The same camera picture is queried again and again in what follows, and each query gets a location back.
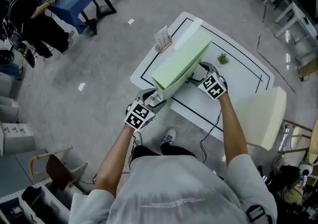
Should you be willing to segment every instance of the shoe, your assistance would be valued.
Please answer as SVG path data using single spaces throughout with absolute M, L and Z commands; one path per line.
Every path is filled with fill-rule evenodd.
M 66 51 L 71 47 L 71 45 L 73 44 L 73 39 L 68 39 L 68 47 L 66 48 L 66 50 L 64 52 L 62 52 L 62 54 L 64 55 L 66 53 Z
M 177 132 L 175 131 L 174 128 L 168 129 L 162 144 L 168 143 L 169 145 L 172 145 L 174 143 L 175 137 L 176 137 Z
M 137 146 L 142 146 L 143 145 L 143 139 L 141 137 L 140 132 L 138 132 L 138 131 L 135 132 L 133 134 L 133 137 L 134 137 L 134 145 L 133 145 L 134 148 L 137 147 Z
M 70 32 L 69 32 L 68 39 L 72 38 L 72 37 L 73 37 L 73 35 L 74 35 L 74 31 L 70 31 Z

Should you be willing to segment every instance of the hand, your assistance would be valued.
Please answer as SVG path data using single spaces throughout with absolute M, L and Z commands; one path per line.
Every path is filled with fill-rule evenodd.
M 53 5 L 55 3 L 55 0 L 48 0 L 47 1 L 50 5 Z

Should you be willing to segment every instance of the seated person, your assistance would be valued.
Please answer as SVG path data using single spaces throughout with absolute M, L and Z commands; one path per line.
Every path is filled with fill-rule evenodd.
M 42 5 L 38 0 L 11 0 L 9 20 L 17 32 L 35 47 L 39 55 L 45 58 L 52 56 L 46 44 L 59 50 L 62 54 L 72 45 L 74 32 L 65 32 L 53 18 L 46 16 L 44 11 L 55 3 L 49 0 Z
M 219 101 L 228 165 L 224 181 L 193 153 L 173 145 L 175 130 L 166 134 L 159 155 L 125 124 L 99 168 L 95 189 L 88 196 L 74 194 L 69 224 L 275 224 L 274 197 L 248 155 L 228 94 Z M 130 174 L 117 193 L 133 133 Z

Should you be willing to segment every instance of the light green panel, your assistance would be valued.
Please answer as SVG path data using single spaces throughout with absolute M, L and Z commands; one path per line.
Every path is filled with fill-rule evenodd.
M 161 90 L 167 89 L 181 79 L 196 63 L 209 46 L 212 36 L 203 31 L 195 32 L 152 74 L 152 78 Z

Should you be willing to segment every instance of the wooden chair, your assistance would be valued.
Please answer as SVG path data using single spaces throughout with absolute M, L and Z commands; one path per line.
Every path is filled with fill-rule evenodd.
M 47 174 L 52 179 L 52 181 L 57 185 L 57 187 L 63 191 L 68 184 L 72 184 L 78 179 L 78 177 L 74 177 L 73 174 L 87 166 L 87 163 L 85 163 L 85 164 L 78 166 L 75 169 L 69 171 L 68 168 L 55 156 L 55 154 L 57 154 L 57 153 L 65 152 L 65 151 L 68 151 L 71 149 L 72 149 L 72 147 L 68 147 L 68 148 L 63 149 L 63 150 L 45 153 L 45 154 L 34 156 L 33 158 L 31 158 L 29 161 L 29 172 L 30 172 L 31 176 L 34 177 L 35 175 L 38 175 L 42 172 L 47 172 Z M 49 160 L 46 164 L 46 170 L 34 173 L 33 172 L 34 161 L 36 161 L 37 159 L 46 157 L 46 156 L 49 156 Z
M 306 130 L 310 132 L 312 135 L 307 136 L 304 134 L 301 135 L 293 135 L 292 137 L 298 137 L 298 138 L 306 138 L 310 140 L 310 146 L 308 148 L 301 148 L 301 149 L 292 149 L 292 150 L 281 150 L 278 151 L 278 153 L 289 153 L 289 152 L 298 152 L 298 151 L 307 151 L 309 150 L 309 163 L 313 164 L 317 157 L 318 157 L 318 119 L 314 123 L 313 129 L 307 128 L 303 125 L 300 125 L 298 123 L 294 123 L 292 121 L 284 120 L 286 123 L 292 124 L 294 126 L 297 126 L 303 130 Z

